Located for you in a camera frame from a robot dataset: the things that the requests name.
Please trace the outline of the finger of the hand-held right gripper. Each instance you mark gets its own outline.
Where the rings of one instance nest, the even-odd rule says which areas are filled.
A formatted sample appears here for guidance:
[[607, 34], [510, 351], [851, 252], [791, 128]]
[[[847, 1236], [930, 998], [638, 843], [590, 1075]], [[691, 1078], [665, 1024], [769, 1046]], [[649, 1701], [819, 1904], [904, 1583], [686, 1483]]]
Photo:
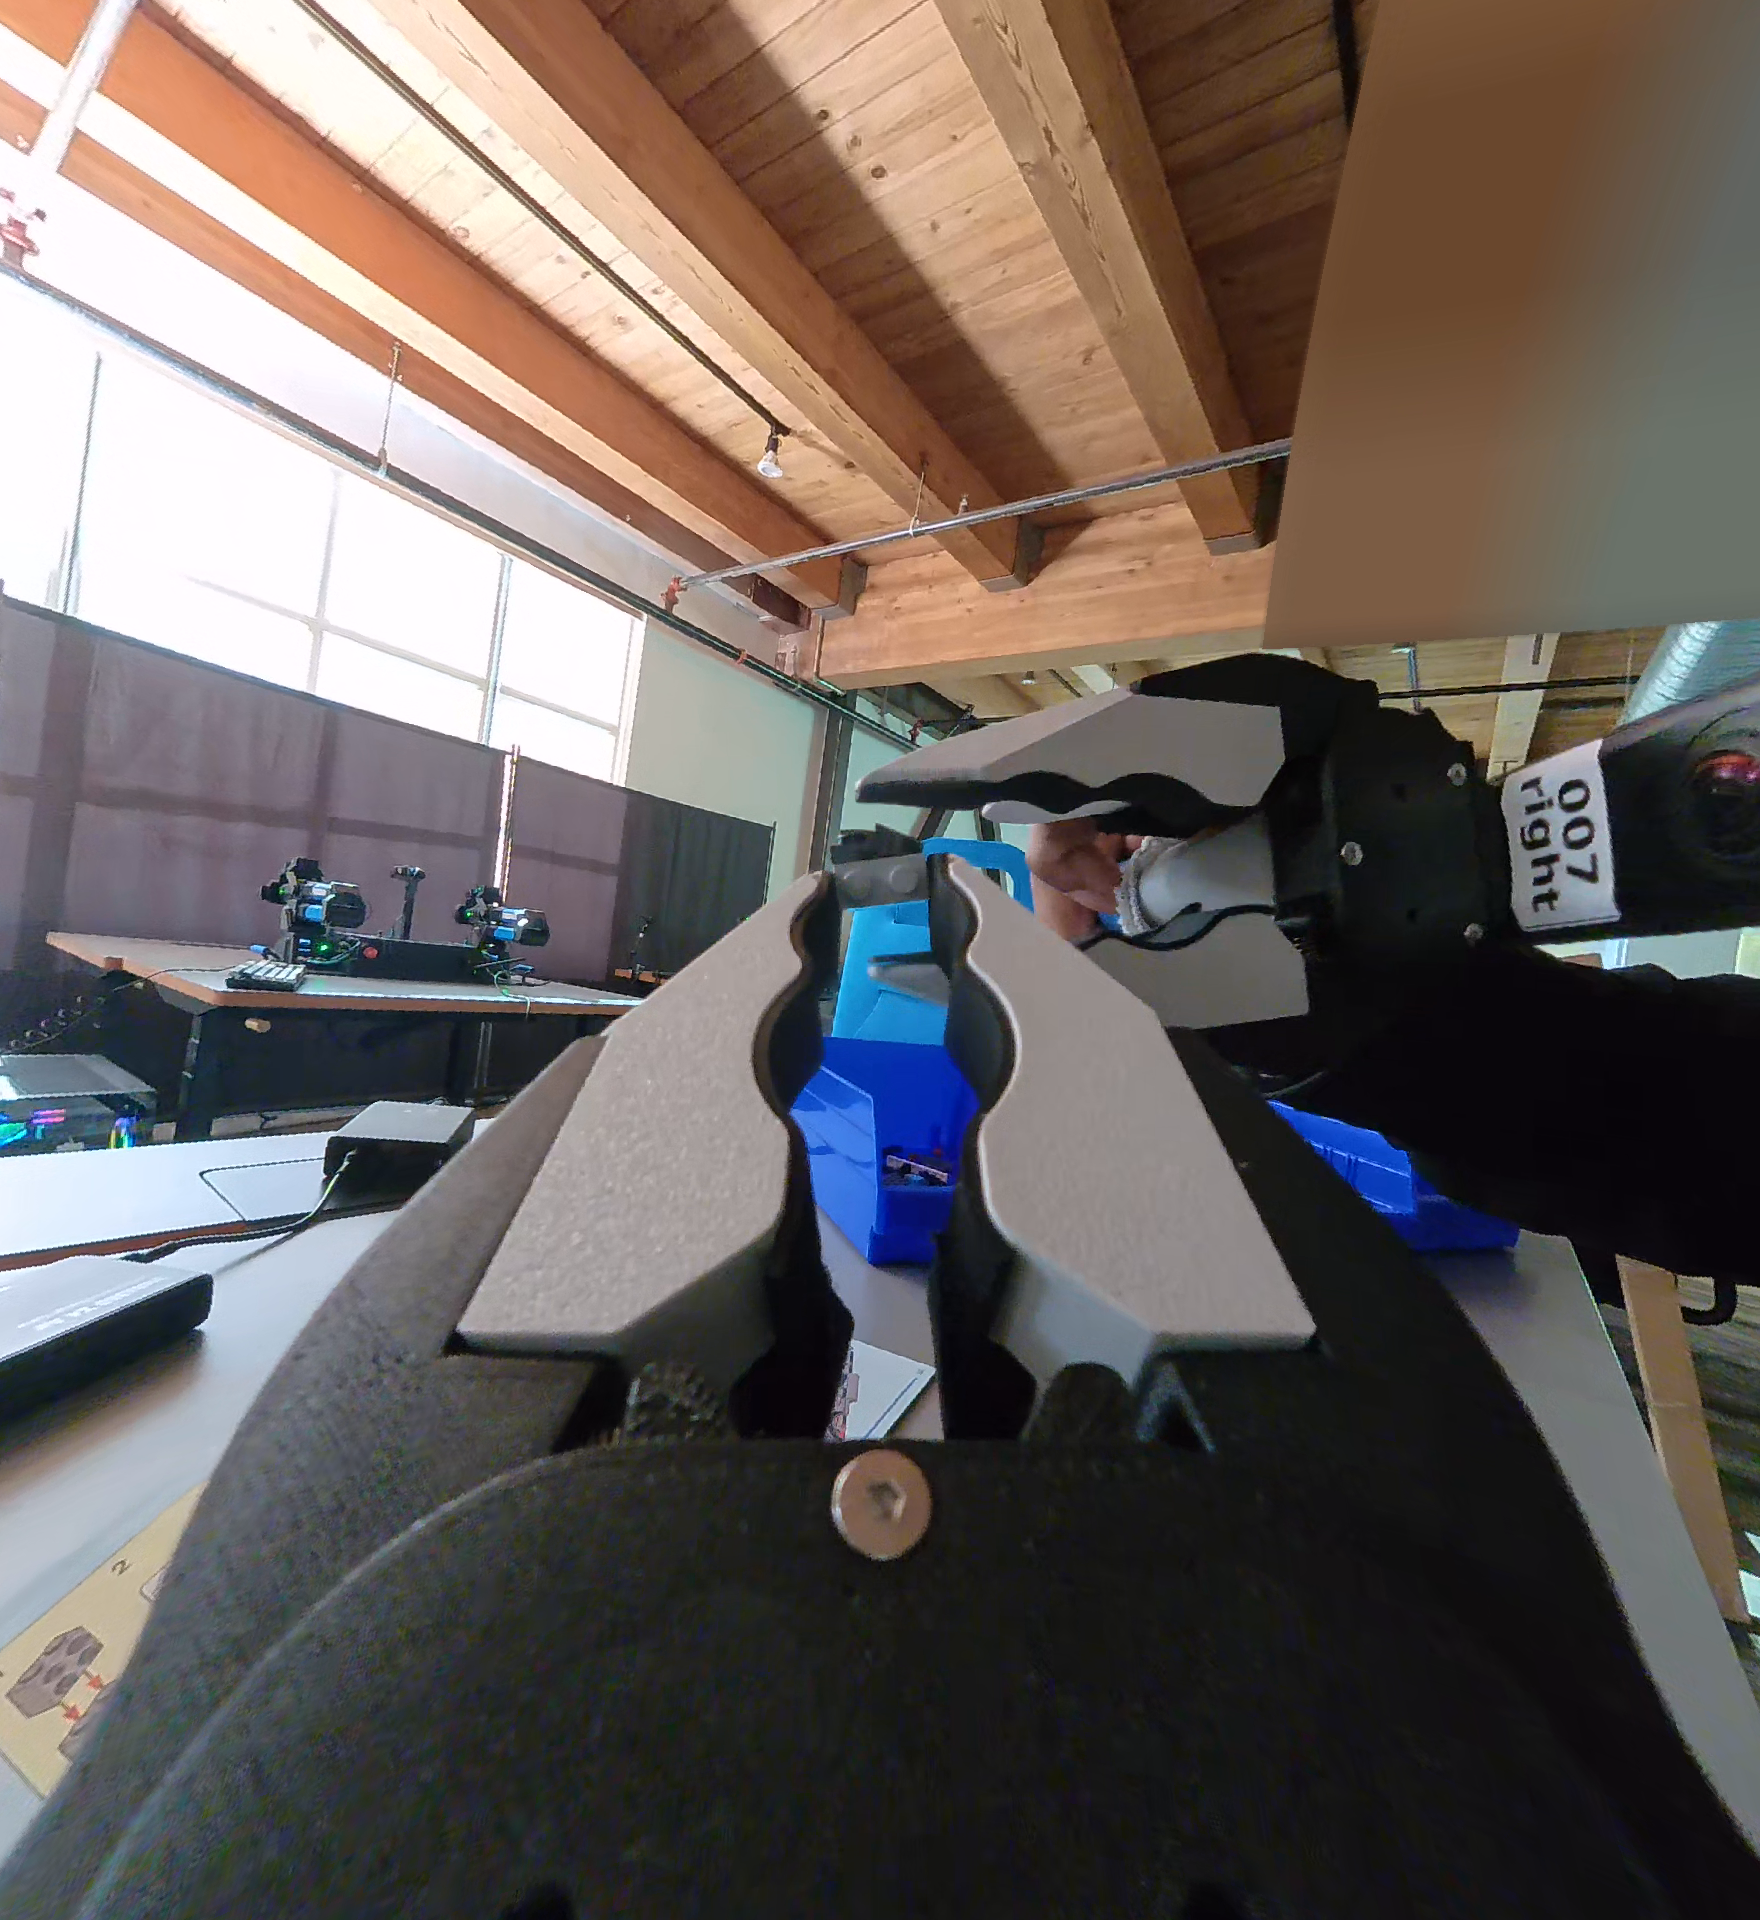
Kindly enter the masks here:
[[1306, 964], [1273, 917], [1215, 917], [1188, 942], [1083, 942], [1163, 1029], [1250, 1029], [1306, 1014]]
[[1273, 703], [1098, 689], [904, 747], [858, 782], [858, 801], [1188, 843], [1245, 821], [1280, 765]]

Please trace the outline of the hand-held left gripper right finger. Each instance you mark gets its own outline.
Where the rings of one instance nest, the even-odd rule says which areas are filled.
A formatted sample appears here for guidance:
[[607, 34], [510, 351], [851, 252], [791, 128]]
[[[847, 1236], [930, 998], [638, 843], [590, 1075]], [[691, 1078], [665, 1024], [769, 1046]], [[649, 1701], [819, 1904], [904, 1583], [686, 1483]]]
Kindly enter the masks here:
[[1070, 1364], [1297, 1353], [1311, 1315], [1155, 1014], [973, 862], [930, 862], [944, 1052], [978, 1092], [930, 1266], [937, 1390], [1026, 1400]]

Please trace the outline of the light blue felt bag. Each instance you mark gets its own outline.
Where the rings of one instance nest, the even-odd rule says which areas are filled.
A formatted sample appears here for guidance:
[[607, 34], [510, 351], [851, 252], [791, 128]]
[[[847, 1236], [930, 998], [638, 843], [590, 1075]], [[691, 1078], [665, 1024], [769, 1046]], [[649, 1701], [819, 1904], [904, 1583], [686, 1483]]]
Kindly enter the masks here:
[[[1015, 903], [1037, 903], [1026, 850], [1015, 843], [949, 843], [937, 834], [930, 850], [954, 850], [978, 872], [997, 872]], [[841, 948], [841, 998], [833, 998], [833, 1038], [944, 1038], [944, 975], [930, 970], [937, 998], [911, 998], [876, 964], [930, 964], [930, 917], [922, 898], [883, 898], [847, 910]]]

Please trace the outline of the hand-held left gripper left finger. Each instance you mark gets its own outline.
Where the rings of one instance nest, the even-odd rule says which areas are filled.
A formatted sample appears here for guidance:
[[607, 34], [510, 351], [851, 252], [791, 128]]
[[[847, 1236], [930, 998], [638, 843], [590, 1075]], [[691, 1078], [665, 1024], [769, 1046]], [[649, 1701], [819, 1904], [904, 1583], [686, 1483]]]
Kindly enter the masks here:
[[791, 1120], [819, 1064], [833, 882], [811, 872], [620, 1014], [467, 1320], [470, 1353], [691, 1364], [722, 1400], [833, 1400], [841, 1297]]

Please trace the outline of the silver air duct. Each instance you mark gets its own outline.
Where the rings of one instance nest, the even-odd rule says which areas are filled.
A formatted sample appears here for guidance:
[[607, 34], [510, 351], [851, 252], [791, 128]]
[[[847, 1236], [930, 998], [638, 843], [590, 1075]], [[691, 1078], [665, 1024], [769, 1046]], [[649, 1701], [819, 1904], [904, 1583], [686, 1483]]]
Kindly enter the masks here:
[[1689, 703], [1705, 697], [1723, 686], [1742, 686], [1760, 672], [1760, 623], [1681, 623], [1661, 625], [1648, 663], [1634, 672], [1627, 697], [1624, 697], [1624, 724], [1661, 708], [1661, 703]]

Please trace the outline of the brown desk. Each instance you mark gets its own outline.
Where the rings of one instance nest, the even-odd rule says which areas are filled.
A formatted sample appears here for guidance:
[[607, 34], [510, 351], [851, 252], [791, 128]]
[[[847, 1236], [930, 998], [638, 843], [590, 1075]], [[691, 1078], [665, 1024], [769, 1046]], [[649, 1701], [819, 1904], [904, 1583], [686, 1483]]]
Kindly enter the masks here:
[[[0, 1155], [0, 1276], [73, 1245], [141, 1245], [200, 1225], [301, 1214], [325, 1181], [325, 1140], [216, 1140], [73, 1155]], [[216, 1315], [191, 1338], [157, 1353], [190, 1359], [216, 1338], [220, 1367], [263, 1367], [301, 1330], [318, 1297], [372, 1244], [384, 1214], [318, 1219], [270, 1245], [200, 1245], [242, 1280], [216, 1280]], [[1703, 1558], [1658, 1465], [1627, 1381], [1611, 1359], [1598, 1303], [1566, 1244], [1518, 1236], [1501, 1253], [1441, 1253], [1430, 1276], [1454, 1295], [1487, 1359], [1532, 1411], [1566, 1485], [1580, 1492], [1611, 1583], [1627, 1609], [1634, 1646], [1675, 1710], [1681, 1740], [1705, 1762], [1728, 1811], [1760, 1839], [1760, 1701], [1723, 1629]]]

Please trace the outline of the toy instruction booklet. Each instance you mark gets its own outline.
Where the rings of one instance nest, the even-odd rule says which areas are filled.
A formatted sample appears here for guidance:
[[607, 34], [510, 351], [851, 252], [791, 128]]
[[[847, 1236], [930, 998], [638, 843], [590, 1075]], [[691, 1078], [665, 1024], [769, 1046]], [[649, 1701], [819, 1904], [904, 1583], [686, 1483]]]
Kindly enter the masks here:
[[0, 1858], [83, 1749], [263, 1367], [216, 1338], [0, 1432]]

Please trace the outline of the black rectangular device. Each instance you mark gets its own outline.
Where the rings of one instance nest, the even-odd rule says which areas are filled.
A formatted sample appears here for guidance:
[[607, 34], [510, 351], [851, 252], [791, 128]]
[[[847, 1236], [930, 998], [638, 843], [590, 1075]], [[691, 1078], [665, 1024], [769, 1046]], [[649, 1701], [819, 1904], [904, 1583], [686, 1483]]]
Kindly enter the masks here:
[[470, 1107], [372, 1099], [325, 1140], [325, 1200], [409, 1200], [467, 1140]]

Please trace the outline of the bright window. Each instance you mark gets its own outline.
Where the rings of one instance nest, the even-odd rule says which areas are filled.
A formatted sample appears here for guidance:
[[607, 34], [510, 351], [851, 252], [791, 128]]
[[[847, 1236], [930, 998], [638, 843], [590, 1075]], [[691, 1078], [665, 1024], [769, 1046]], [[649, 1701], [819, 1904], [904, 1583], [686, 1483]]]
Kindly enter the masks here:
[[0, 280], [0, 591], [289, 689], [615, 777], [632, 611]]

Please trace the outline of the black power bank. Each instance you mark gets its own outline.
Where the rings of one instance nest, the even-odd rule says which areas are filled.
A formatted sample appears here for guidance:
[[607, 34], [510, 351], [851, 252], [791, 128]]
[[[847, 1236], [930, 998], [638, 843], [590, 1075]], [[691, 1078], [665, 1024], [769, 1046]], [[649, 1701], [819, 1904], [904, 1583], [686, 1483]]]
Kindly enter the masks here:
[[200, 1258], [73, 1253], [0, 1276], [0, 1430], [190, 1338], [216, 1315]]

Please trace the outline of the dark hanging panel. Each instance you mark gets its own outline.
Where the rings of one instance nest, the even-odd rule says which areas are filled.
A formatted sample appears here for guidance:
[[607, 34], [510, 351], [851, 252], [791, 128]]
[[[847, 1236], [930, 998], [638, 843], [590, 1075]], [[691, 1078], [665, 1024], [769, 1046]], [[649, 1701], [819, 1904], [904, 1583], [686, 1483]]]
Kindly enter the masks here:
[[682, 970], [769, 898], [769, 829], [282, 689], [0, 595], [0, 1038], [67, 1003], [51, 929], [261, 942], [313, 850], [417, 939], [467, 883], [550, 917], [539, 970]]

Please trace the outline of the person's right hand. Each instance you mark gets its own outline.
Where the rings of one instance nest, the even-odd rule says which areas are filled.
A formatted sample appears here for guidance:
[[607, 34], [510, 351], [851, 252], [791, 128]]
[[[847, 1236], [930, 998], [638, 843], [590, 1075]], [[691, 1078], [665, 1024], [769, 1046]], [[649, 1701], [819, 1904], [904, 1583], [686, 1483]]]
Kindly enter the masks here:
[[1026, 829], [1037, 917], [1070, 942], [1098, 939], [1133, 850], [1140, 850], [1140, 834], [1107, 834], [1098, 821], [1037, 821]]

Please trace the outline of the wooden background table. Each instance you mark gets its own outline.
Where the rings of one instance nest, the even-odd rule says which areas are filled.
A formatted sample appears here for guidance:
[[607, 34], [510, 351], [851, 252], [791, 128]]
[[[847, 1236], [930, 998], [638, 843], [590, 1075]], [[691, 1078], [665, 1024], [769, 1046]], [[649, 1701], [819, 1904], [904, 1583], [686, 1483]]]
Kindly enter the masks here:
[[231, 990], [242, 942], [164, 942], [102, 929], [45, 929], [99, 975], [135, 975], [190, 1024], [175, 1064], [175, 1141], [216, 1140], [242, 1114], [325, 1114], [353, 1099], [486, 1099], [491, 1029], [533, 1029], [539, 1061], [575, 1031], [632, 1014], [632, 998], [575, 985], [402, 985], [301, 975], [297, 990]]

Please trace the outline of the thin metal ceiling pipe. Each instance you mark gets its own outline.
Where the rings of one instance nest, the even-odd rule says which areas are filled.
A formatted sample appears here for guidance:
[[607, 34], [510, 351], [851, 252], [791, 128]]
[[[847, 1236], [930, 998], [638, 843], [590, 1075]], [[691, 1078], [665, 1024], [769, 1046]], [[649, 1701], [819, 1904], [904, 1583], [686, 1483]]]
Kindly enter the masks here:
[[791, 556], [765, 556], [765, 563], [722, 563], [722, 567], [672, 578], [672, 591], [686, 595], [686, 591], [720, 591], [720, 580], [742, 580], [742, 578], [769, 578], [769, 567], [802, 567], [802, 563], [858, 556], [858, 549], [985, 532], [985, 523], [1037, 517], [1037, 510], [1059, 510], [1059, 505], [1133, 496], [1133, 490], [1155, 490], [1155, 485], [1181, 485], [1181, 476], [1268, 462], [1268, 456], [1290, 456], [1290, 451], [1291, 451], [1291, 439], [1260, 439], [1260, 447], [1236, 447], [1236, 451], [1207, 451], [1207, 456], [1181, 456], [1181, 462], [1149, 462], [1149, 472], [1123, 472], [1123, 476], [1098, 476], [1098, 485], [1037, 490], [1037, 496], [1006, 496], [1006, 505], [985, 505], [985, 510], [954, 510], [954, 517], [911, 517], [911, 523], [881, 532], [881, 533], [847, 533], [847, 541], [817, 541], [817, 549], [791, 549]]

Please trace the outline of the computer with rainbow fans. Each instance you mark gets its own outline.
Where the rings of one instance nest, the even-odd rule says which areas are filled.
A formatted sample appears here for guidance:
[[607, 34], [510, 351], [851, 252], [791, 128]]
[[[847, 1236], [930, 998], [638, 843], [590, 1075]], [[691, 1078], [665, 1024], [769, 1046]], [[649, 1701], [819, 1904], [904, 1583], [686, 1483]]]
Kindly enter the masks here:
[[157, 1083], [102, 1052], [0, 1052], [0, 1155], [135, 1148]]

